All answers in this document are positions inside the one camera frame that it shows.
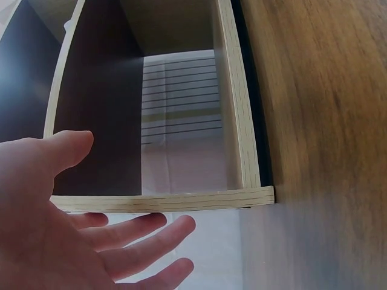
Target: wooden surface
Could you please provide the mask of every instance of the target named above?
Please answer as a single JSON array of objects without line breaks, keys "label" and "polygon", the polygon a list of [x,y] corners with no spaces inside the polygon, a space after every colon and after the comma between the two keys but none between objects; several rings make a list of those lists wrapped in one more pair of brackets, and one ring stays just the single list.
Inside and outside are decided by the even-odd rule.
[{"label": "wooden surface", "polygon": [[220,88],[229,189],[261,186],[249,92],[230,0],[213,2],[213,38]]},{"label": "wooden surface", "polygon": [[212,49],[209,0],[120,0],[149,55]]},{"label": "wooden surface", "polygon": [[274,202],[273,187],[165,196],[52,196],[65,211],[154,213],[255,207]]},{"label": "wooden surface", "polygon": [[11,18],[0,31],[0,142],[42,138],[60,45],[27,1],[5,12]]},{"label": "wooden surface", "polygon": [[245,289],[387,289],[387,6],[242,0],[278,204],[241,212]]},{"label": "wooden surface", "polygon": [[62,47],[67,60],[56,70],[59,97],[51,95],[58,98],[54,132],[91,130],[94,145],[57,177],[54,194],[140,195],[143,57],[118,1],[86,0],[78,8],[70,50]]},{"label": "wooden surface", "polygon": [[84,4],[85,4],[85,0],[78,0],[72,17],[72,25],[70,25],[70,28],[65,35],[65,38],[63,40],[63,43],[60,49],[57,65],[55,67],[53,83],[51,86],[50,98],[48,100],[48,107],[47,107],[46,119],[44,124],[45,138],[50,137],[54,134],[56,111],[57,111],[58,99],[60,95],[60,88],[63,80],[63,74],[66,69],[67,58],[70,52],[70,47],[73,42],[75,30],[77,28],[78,21],[82,13]]}]

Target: wooden drawer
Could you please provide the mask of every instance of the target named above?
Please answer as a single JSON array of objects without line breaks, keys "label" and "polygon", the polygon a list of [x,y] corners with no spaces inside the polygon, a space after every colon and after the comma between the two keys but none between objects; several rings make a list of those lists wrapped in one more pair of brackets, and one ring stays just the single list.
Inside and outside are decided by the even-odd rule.
[{"label": "wooden drawer", "polygon": [[[65,33],[63,25],[69,19]],[[25,45],[36,47],[36,52],[21,49],[20,60],[9,65],[23,69],[30,63],[25,71],[31,71],[31,67],[44,64],[44,70],[39,68],[42,75],[34,75],[38,78],[35,83],[45,86],[28,87],[38,92],[34,96],[19,92],[33,100],[40,97],[41,111],[28,115],[39,119],[33,129],[20,125],[19,119],[12,120],[15,114],[11,111],[11,134],[4,135],[3,141],[49,137],[62,130],[91,130],[94,134],[90,155],[56,179],[51,200],[58,207],[149,212],[243,208],[274,202],[273,188],[261,187],[249,92],[230,0],[78,0],[76,4],[22,0],[0,41],[1,58],[10,54],[2,47],[19,47],[16,39],[20,37],[25,37]],[[227,188],[142,196],[143,59],[208,49],[215,51]],[[26,101],[15,106],[18,110],[31,107]]]}]

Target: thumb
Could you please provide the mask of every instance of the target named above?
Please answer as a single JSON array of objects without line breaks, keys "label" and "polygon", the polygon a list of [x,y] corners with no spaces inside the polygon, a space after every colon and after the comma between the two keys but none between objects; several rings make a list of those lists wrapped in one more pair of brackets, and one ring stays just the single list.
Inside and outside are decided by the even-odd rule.
[{"label": "thumb", "polygon": [[45,162],[53,175],[80,163],[89,154],[93,141],[90,131],[62,131],[43,139]]}]

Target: drawer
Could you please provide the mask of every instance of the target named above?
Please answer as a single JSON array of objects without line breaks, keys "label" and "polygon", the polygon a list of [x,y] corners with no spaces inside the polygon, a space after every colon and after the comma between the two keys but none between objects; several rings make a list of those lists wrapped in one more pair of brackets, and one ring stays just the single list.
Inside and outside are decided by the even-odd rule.
[{"label": "drawer", "polygon": [[[21,35],[28,35],[24,47],[17,40]],[[26,45],[36,51],[32,53]],[[7,88],[24,98],[15,105],[18,114],[10,111],[9,119],[18,118],[15,116],[25,110],[29,118],[38,121],[33,122],[34,128],[28,128],[22,123],[29,124],[30,119],[12,120],[15,125],[10,134],[0,134],[5,136],[3,141],[46,138],[62,130],[91,130],[94,134],[90,155],[56,178],[51,200],[59,208],[155,212],[244,208],[274,202],[273,187],[261,187],[249,90],[230,0],[78,0],[76,4],[70,0],[22,0],[0,41],[0,57],[11,53],[9,47],[18,47],[21,51],[15,52],[16,57],[23,56],[9,60],[9,67],[28,71],[36,78],[26,87],[33,94],[16,92],[15,86]],[[37,69],[38,63],[44,64],[40,74],[32,69]],[[205,77],[208,72],[201,69],[207,66],[213,67],[215,80],[211,79],[211,85],[217,90],[211,98],[195,93],[191,84],[182,85],[196,80],[177,79],[190,75],[190,69]],[[154,69],[162,74],[157,81],[162,79],[164,85],[151,85],[161,90],[148,94],[160,94],[163,99],[156,101],[164,105],[151,107],[153,117],[145,118],[144,111],[149,111],[144,109],[145,102],[150,102],[145,101],[149,91],[145,83]],[[206,81],[201,79],[200,89],[206,87]],[[172,102],[168,96],[176,91],[178,97],[172,98],[193,101]],[[191,95],[180,94],[182,91]],[[31,111],[29,98],[40,100],[39,112]],[[170,106],[185,109],[165,109]],[[217,110],[219,130],[202,127]],[[155,121],[156,114],[161,115],[162,125],[145,124],[145,119]],[[171,126],[178,125],[185,137],[177,142],[173,140],[182,131]],[[145,137],[155,128],[176,138],[168,137],[161,145],[159,141],[148,144]],[[206,134],[197,134],[204,130]],[[166,158],[176,160],[174,172],[178,174],[159,166],[158,160]],[[190,187],[145,194],[144,183],[172,174],[183,184],[191,183]],[[219,185],[211,184],[215,176],[222,179]]]}]

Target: plywood edge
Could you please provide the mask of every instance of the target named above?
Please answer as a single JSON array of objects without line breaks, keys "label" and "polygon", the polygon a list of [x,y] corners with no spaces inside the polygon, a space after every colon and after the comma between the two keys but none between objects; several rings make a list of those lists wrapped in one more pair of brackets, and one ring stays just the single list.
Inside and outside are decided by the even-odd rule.
[{"label": "plywood edge", "polygon": [[239,171],[241,187],[257,188],[261,185],[258,154],[238,31],[230,0],[214,1],[223,39],[221,49],[224,54],[224,67],[227,70],[226,82],[231,91],[227,100],[230,102],[231,116],[229,118],[232,118],[235,123],[233,138],[236,140],[236,149],[234,154],[238,160],[233,166],[236,166]]},{"label": "plywood edge", "polygon": [[64,211],[104,213],[220,210],[273,204],[274,188],[166,196],[52,196],[51,202]]},{"label": "plywood edge", "polygon": [[2,39],[2,36],[4,35],[4,32],[6,31],[8,25],[9,25],[13,15],[15,14],[16,10],[19,8],[19,5],[21,2],[22,2],[22,0],[18,0],[17,3],[10,4],[10,5],[15,5],[15,6],[12,8],[12,11],[11,11],[10,15],[8,16],[7,21],[5,22],[4,26],[0,29],[0,41]]},{"label": "plywood edge", "polygon": [[62,48],[60,49],[58,62],[55,68],[53,84],[51,86],[50,98],[48,99],[46,121],[44,124],[44,138],[50,137],[54,134],[55,116],[59,99],[60,86],[62,84],[68,52],[70,50],[77,23],[82,13],[84,4],[85,0],[78,0],[73,17],[71,18],[71,26],[65,35]]}]

